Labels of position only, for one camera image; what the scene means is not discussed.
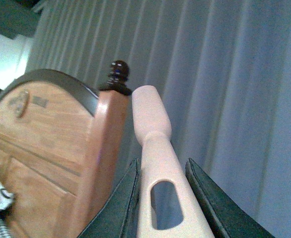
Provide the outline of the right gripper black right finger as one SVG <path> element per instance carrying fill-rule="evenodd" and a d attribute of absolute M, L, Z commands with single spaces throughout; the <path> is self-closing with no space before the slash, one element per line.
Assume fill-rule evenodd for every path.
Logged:
<path fill-rule="evenodd" d="M 243 211 L 193 160 L 186 178 L 217 238 L 272 238 L 273 235 Z"/>

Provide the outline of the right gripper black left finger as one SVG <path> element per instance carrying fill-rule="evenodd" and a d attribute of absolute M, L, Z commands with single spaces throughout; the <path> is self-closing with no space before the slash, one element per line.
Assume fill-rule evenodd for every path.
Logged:
<path fill-rule="evenodd" d="M 131 161 L 112 194 L 79 234 L 80 238 L 135 238 L 141 183 L 141 160 Z"/>

